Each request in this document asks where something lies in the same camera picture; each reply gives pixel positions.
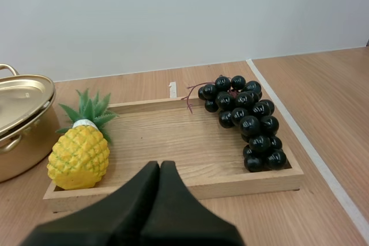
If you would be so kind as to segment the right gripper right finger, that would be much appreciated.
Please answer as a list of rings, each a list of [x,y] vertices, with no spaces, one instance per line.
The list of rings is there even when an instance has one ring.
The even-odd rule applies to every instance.
[[[191,194],[173,161],[160,168],[159,186],[140,233],[141,245],[245,245],[237,228]]]

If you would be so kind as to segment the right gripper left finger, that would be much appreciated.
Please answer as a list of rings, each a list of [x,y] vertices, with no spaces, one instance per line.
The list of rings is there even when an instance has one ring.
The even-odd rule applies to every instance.
[[[38,225],[23,245],[139,245],[153,206],[160,168],[148,162],[102,200],[65,217]]]

